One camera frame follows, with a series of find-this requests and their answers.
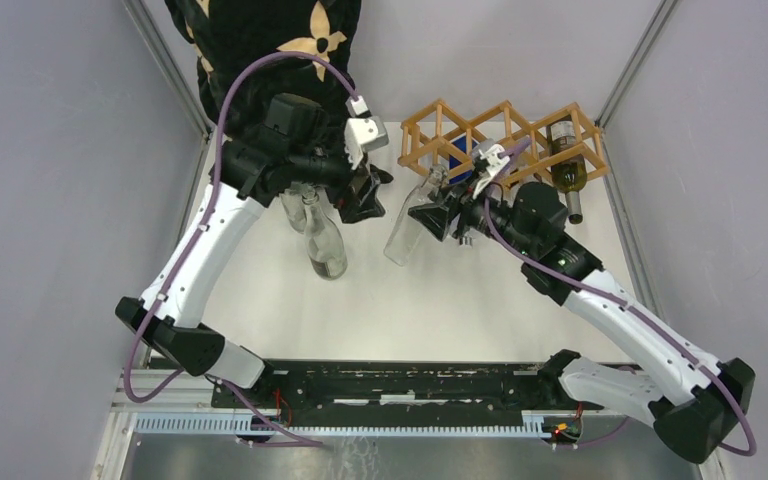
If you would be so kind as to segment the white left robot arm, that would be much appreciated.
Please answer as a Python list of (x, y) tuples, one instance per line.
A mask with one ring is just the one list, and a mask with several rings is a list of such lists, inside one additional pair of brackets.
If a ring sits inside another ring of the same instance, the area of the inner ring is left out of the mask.
[(369, 152), (388, 144), (381, 119), (365, 100), (350, 98), (341, 146), (319, 139), (327, 114), (298, 95), (276, 95), (252, 131), (219, 147), (200, 212), (187, 227), (164, 268), (138, 297), (123, 297), (116, 317), (149, 347), (192, 376), (210, 375), (236, 384), (250, 407), (274, 394), (263, 359), (202, 322), (216, 281), (247, 231), (271, 202), (293, 184), (325, 190), (344, 224), (380, 218), (380, 176)]

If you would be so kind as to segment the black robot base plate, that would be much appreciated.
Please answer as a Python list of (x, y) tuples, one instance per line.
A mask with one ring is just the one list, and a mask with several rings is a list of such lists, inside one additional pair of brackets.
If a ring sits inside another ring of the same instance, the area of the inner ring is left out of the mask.
[(518, 426), (524, 412), (600, 410), (538, 363), (268, 361), (243, 394), (292, 427)]

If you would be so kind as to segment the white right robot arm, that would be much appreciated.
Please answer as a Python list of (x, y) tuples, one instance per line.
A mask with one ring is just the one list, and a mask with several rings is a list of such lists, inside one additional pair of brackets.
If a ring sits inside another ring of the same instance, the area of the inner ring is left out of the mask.
[(525, 183), (507, 202), (461, 182), (408, 214), (439, 240), (470, 231), (494, 239), (521, 260), (534, 290), (594, 326), (642, 370), (634, 375), (562, 350), (537, 382), (545, 405), (562, 408), (576, 400), (606, 407), (652, 428), (671, 451), (695, 464), (718, 448), (756, 454), (746, 417), (754, 370), (740, 358), (719, 360), (638, 302), (566, 233), (567, 209), (553, 187)]

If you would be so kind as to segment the green wine bottle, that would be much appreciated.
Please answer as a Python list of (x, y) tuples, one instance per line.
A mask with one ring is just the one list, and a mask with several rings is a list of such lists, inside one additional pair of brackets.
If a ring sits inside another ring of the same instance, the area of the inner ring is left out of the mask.
[[(570, 115), (547, 126), (547, 139), (550, 154), (555, 155), (568, 150), (576, 143), (577, 129)], [(551, 178), (556, 189), (565, 197), (568, 221), (573, 225), (581, 224), (582, 212), (580, 191), (587, 182), (586, 162), (583, 155), (572, 156), (550, 168)]]
[(375, 177), (370, 170), (360, 168), (355, 170), (348, 184), (346, 203), (352, 208), (358, 208), (367, 201), (375, 186), (375, 182)]

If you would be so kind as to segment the clear bottle with dark label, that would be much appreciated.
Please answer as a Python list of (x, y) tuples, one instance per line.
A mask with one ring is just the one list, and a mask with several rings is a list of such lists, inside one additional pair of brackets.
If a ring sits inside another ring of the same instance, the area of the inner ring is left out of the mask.
[(288, 188), (280, 196), (288, 222), (299, 234), (304, 233), (307, 222), (303, 206), (303, 197), (306, 192), (307, 187), (302, 185)]

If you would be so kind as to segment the clear bottle with black label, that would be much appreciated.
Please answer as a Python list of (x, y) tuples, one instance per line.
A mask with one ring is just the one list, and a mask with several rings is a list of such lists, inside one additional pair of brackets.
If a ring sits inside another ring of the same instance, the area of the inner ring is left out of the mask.
[(342, 235), (335, 222), (324, 212), (316, 190), (302, 195), (302, 205), (306, 250), (312, 268), (320, 278), (336, 280), (348, 266)]

